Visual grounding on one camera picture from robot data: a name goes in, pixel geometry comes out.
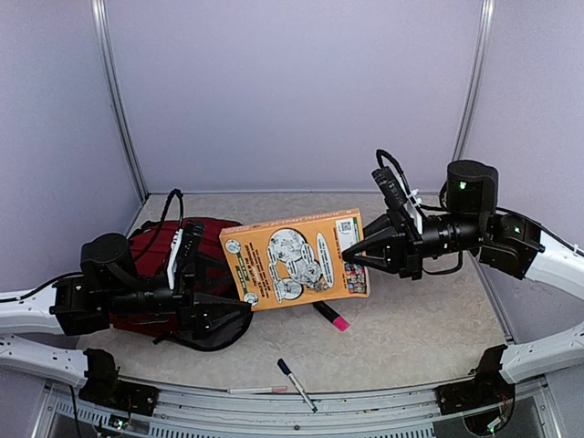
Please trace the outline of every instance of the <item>white wall panel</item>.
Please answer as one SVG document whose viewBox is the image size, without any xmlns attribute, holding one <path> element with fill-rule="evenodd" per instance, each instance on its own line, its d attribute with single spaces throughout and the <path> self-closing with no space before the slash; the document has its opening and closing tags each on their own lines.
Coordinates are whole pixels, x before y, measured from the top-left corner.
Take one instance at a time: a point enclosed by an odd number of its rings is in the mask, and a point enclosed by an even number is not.
<svg viewBox="0 0 584 438">
<path fill-rule="evenodd" d="M 480 1 L 108 2 L 153 192 L 374 189 L 374 151 L 438 190 Z"/>
</svg>

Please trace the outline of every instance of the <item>marker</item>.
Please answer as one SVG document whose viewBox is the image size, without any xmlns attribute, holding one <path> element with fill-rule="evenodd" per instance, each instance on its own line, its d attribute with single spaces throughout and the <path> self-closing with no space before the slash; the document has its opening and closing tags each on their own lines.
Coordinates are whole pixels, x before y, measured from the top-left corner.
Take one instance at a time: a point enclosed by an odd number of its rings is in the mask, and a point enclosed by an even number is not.
<svg viewBox="0 0 584 438">
<path fill-rule="evenodd" d="M 287 386 L 265 386 L 262 388 L 232 388 L 230 394 L 278 394 L 288 391 Z"/>
<path fill-rule="evenodd" d="M 284 362 L 283 359 L 278 360 L 277 366 L 280 367 L 282 372 L 288 376 L 288 378 L 290 379 L 292 384 L 296 387 L 296 389 L 298 390 L 298 392 L 300 393 L 300 395 L 302 396 L 302 398 L 304 399 L 306 404 L 310 407 L 312 412 L 318 411 L 317 406 L 314 404 L 314 402 L 312 400 L 310 400 L 310 397 L 307 396 L 307 392 L 304 391 L 304 388 L 302 388 L 302 385 L 300 384 L 300 382 L 296 380 L 296 377 L 294 377 L 294 374 L 292 374 L 292 371 L 290 371 L 290 368 L 286 365 L 286 363 Z"/>
<path fill-rule="evenodd" d="M 345 318 L 335 312 L 332 307 L 324 301 L 317 301 L 316 303 L 312 303 L 312 306 L 318 311 L 320 315 L 328 319 L 332 325 L 340 331 L 345 331 L 350 327 L 350 324 L 345 320 Z"/>
</svg>

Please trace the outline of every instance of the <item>speckled tabletop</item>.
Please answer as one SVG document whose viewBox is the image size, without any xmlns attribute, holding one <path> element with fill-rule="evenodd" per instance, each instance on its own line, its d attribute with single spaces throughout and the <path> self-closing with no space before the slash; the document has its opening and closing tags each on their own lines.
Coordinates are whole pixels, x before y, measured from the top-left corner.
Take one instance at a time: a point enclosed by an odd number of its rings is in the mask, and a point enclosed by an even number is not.
<svg viewBox="0 0 584 438">
<path fill-rule="evenodd" d="M 153 195 L 136 224 L 160 217 L 166 196 Z M 384 213 L 378 194 L 270 193 L 186 195 L 186 216 L 244 224 L 358 207 L 365 224 Z M 171 208 L 176 218 L 177 210 Z M 450 256 L 431 269 L 455 264 Z M 202 353 L 171 342 L 110 329 L 83 337 L 79 348 L 111 352 L 120 373 L 205 388 L 288 385 L 284 358 L 309 392 L 387 389 L 464 377 L 503 331 L 474 266 L 420 281 L 370 270 L 370 297 L 334 301 L 350 324 L 341 333 L 310 305 L 256 312 L 233 346 Z"/>
</svg>

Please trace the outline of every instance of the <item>red backpack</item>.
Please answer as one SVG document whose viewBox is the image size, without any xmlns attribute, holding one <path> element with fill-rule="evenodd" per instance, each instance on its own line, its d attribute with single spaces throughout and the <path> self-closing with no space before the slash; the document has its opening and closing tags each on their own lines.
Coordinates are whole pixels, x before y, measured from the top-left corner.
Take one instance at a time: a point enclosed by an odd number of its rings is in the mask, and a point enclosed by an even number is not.
<svg viewBox="0 0 584 438">
<path fill-rule="evenodd" d="M 190 217 L 182 220 L 182 227 L 196 221 L 204 226 L 203 236 L 197 252 L 197 278 L 193 292 L 231 298 L 239 301 L 235 282 L 226 263 L 219 241 L 223 228 L 238 226 L 238 222 L 213 219 L 210 217 Z M 135 259 L 140 276 L 157 276 L 164 272 L 171 252 L 171 242 L 178 229 L 178 221 L 161 223 L 146 222 L 129 238 L 130 250 Z M 207 339 L 193 339 L 192 333 L 180 331 L 175 315 L 131 315 L 110 316 L 109 322 L 116 329 L 141 333 L 155 338 L 154 343 L 171 340 L 181 345 L 201 350 L 215 351 L 228 347 L 238 340 L 248 329 L 253 313 L 250 311 L 234 324 L 222 328 Z"/>
</svg>

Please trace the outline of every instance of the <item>orange box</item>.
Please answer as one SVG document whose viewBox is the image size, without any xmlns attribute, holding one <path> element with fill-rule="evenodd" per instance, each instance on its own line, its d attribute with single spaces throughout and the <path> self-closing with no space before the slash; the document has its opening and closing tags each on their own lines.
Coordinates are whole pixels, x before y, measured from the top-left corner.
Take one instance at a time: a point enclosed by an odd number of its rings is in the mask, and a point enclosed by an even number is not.
<svg viewBox="0 0 584 438">
<path fill-rule="evenodd" d="M 219 238 L 253 310 L 369 296 L 366 269 L 341 257 L 363 238 L 358 209 L 225 228 Z"/>
</svg>

